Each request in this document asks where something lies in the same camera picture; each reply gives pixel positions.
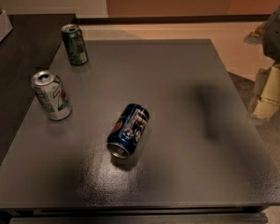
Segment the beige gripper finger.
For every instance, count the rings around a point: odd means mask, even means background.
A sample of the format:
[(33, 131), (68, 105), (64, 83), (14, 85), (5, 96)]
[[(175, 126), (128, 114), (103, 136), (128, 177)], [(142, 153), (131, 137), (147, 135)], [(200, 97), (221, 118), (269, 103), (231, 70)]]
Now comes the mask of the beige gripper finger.
[(256, 75), (253, 97), (248, 106), (248, 120), (253, 125), (269, 121), (280, 108), (280, 62)]

